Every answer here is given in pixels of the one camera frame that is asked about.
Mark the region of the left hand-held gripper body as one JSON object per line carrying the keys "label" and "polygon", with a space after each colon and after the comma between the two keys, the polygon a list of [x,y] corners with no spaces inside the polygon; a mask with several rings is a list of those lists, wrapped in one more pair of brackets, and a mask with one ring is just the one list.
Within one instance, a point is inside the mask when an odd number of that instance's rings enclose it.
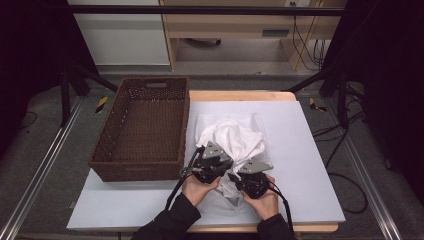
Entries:
{"label": "left hand-held gripper body", "polygon": [[220,167],[224,151],[216,144],[208,141],[193,153],[188,165],[180,171],[182,177],[194,175],[198,181],[210,184],[222,175]]}

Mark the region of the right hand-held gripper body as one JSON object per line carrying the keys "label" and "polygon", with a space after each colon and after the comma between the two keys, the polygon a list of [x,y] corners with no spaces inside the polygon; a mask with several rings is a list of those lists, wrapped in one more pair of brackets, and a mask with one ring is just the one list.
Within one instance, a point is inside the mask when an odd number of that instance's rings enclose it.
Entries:
{"label": "right hand-held gripper body", "polygon": [[244,191],[251,199],[261,198],[270,187],[265,171],[272,168],[273,166],[268,163],[247,161],[237,172],[240,176],[238,189]]}

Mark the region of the white garment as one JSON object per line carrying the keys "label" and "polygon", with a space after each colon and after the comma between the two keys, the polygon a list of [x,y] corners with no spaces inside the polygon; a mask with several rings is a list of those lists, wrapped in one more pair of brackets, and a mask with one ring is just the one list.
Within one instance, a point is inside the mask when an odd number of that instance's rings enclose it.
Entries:
{"label": "white garment", "polygon": [[237,172],[248,160],[268,163],[266,140],[257,128],[245,127],[234,119],[220,119],[213,124],[198,123],[195,128],[196,146],[200,147],[212,142],[219,146],[233,161],[228,173]]}

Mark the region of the white mesh laundry bag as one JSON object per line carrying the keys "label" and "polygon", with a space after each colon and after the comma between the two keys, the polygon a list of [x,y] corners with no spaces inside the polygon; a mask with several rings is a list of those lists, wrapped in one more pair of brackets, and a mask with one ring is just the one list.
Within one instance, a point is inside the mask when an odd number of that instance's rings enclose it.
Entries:
{"label": "white mesh laundry bag", "polygon": [[[198,123],[204,125],[213,124],[215,121],[220,119],[234,119],[241,123],[245,127],[257,128],[261,131],[266,140],[266,152],[267,152],[267,139],[265,126],[261,116],[258,113],[251,114],[199,114],[195,121],[194,127],[194,141],[195,141],[195,128]],[[225,153],[223,155],[224,160],[231,160]],[[212,213],[224,216],[235,215],[238,213],[245,213],[247,211],[247,204],[244,202],[241,193],[236,188],[235,183],[230,181],[227,175],[228,170],[224,176],[220,179],[219,185],[215,190],[210,191],[202,203],[199,205],[199,209],[205,213]]]}

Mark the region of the brown wicker basket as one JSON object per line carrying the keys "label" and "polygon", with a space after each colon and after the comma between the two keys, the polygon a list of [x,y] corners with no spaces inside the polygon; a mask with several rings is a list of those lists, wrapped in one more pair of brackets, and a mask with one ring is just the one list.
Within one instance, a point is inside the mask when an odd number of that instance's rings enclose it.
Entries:
{"label": "brown wicker basket", "polygon": [[189,108],[186,77],[123,80],[88,165],[104,182],[178,179]]}

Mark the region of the person's right hand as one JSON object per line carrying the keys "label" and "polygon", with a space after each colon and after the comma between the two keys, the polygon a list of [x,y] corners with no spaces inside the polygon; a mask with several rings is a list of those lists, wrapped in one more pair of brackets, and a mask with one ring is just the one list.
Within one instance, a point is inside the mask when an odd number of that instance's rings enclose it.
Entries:
{"label": "person's right hand", "polygon": [[258,218],[265,221],[279,214],[278,196],[272,190],[267,190],[265,194],[258,199],[250,198],[244,191],[241,192],[243,199],[257,213]]}

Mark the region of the person's left hand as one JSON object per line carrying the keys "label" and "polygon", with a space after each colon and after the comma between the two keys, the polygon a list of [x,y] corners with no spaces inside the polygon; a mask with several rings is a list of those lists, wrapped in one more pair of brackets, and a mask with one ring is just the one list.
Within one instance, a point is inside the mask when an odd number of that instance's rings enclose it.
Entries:
{"label": "person's left hand", "polygon": [[195,176],[190,175],[186,178],[182,186],[182,193],[190,201],[190,203],[197,207],[205,198],[205,196],[218,187],[220,177],[216,178],[212,183],[202,183]]}

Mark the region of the white board mat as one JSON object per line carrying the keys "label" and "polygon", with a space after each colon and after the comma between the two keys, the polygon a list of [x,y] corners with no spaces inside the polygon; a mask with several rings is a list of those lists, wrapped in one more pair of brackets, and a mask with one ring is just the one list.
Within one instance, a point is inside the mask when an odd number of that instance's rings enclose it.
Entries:
{"label": "white board mat", "polygon": [[[202,114],[256,114],[267,142],[270,175],[288,200],[297,232],[334,232],[345,220],[321,156],[297,101],[193,101],[186,156],[194,151]],[[174,181],[105,183],[91,171],[69,219],[77,231],[135,231],[165,208]]]}

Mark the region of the wooden table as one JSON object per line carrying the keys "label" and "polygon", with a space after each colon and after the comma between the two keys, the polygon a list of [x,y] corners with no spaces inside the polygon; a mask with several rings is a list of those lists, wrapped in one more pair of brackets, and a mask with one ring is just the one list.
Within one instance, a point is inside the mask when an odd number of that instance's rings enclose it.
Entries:
{"label": "wooden table", "polygon": [[300,103],[290,92],[192,91],[195,108],[259,113],[277,180],[298,232],[333,232],[344,221]]}

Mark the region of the yellow black floor tape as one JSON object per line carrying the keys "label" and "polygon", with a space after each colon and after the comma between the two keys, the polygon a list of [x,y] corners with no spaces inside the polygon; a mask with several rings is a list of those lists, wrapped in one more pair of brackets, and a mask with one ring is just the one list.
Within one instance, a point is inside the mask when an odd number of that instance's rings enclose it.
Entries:
{"label": "yellow black floor tape", "polygon": [[102,110],[103,110],[103,108],[104,108],[104,106],[105,106],[105,104],[106,104],[107,100],[108,100],[108,97],[102,97],[102,98],[99,100],[99,103],[98,103],[98,106],[97,106],[97,108],[96,108],[96,110],[95,110],[95,113],[101,113],[101,112],[102,112]]}
{"label": "yellow black floor tape", "polygon": [[320,112],[327,112],[327,108],[322,107],[322,106],[318,106],[315,103],[315,100],[313,98],[309,98],[309,106],[310,106],[310,109],[317,110],[317,111],[320,111]]}

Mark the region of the black metal stand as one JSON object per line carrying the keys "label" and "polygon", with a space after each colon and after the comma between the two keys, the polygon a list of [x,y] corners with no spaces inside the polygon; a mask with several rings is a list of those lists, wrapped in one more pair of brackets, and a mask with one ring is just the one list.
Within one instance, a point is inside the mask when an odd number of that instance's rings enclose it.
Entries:
{"label": "black metal stand", "polygon": [[347,75],[341,66],[330,66],[322,69],[306,80],[292,87],[289,87],[288,89],[284,89],[284,92],[297,93],[301,89],[311,85],[318,80],[324,81],[319,89],[319,93],[322,97],[329,97],[335,90],[338,90],[337,120],[343,129],[347,129],[349,126],[346,110]]}
{"label": "black metal stand", "polygon": [[118,87],[115,84],[112,84],[101,77],[98,73],[90,71],[81,65],[69,65],[65,67],[60,74],[62,102],[61,127],[66,125],[71,116],[69,87],[72,87],[78,96],[87,96],[90,92],[90,87],[86,83],[87,79],[91,79],[113,92],[118,90]]}

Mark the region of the black horizontal metal bar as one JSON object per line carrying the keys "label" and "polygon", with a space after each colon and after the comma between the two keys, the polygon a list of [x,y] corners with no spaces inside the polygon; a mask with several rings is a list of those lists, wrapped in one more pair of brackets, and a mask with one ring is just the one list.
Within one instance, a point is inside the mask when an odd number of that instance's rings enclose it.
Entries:
{"label": "black horizontal metal bar", "polygon": [[343,16],[346,13],[343,8],[243,6],[69,5],[67,9],[78,14]]}

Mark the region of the white cabinet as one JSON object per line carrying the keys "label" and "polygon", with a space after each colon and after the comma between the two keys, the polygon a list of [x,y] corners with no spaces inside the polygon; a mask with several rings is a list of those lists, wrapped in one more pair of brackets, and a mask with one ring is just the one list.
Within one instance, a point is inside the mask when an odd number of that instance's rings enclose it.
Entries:
{"label": "white cabinet", "polygon": [[160,14],[75,14],[96,65],[169,65]]}

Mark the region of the dark curtain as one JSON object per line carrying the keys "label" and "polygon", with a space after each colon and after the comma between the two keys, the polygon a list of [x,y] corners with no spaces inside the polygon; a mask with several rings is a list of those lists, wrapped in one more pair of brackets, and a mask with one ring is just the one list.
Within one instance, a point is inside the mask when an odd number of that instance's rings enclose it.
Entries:
{"label": "dark curtain", "polygon": [[424,0],[347,0],[326,56],[362,83],[382,148],[424,203]]}
{"label": "dark curtain", "polygon": [[0,158],[29,100],[60,84],[66,57],[97,71],[68,0],[0,0]]}

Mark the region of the aluminium floor rail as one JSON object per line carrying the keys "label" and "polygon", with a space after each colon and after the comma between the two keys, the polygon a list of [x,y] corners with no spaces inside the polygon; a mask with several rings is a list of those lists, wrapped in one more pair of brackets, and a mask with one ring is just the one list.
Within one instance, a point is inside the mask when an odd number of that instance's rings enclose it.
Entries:
{"label": "aluminium floor rail", "polygon": [[367,172],[362,159],[353,144],[348,132],[340,128],[341,133],[346,133],[343,143],[351,162],[353,171],[356,174],[359,184],[362,186],[365,195],[367,196],[369,207],[371,208],[374,217],[381,229],[382,234],[386,240],[403,240],[402,236],[384,203],[374,181]]}
{"label": "aluminium floor rail", "polygon": [[20,227],[22,226],[28,212],[30,211],[35,199],[37,198],[37,195],[39,194],[51,167],[55,163],[56,158],[65,140],[67,139],[76,118],[80,113],[84,100],[84,97],[75,98],[69,119],[62,127],[59,128],[54,140],[50,144],[48,151],[44,155],[19,203],[17,204],[6,224],[0,230],[0,240],[14,240],[14,238],[17,236]]}

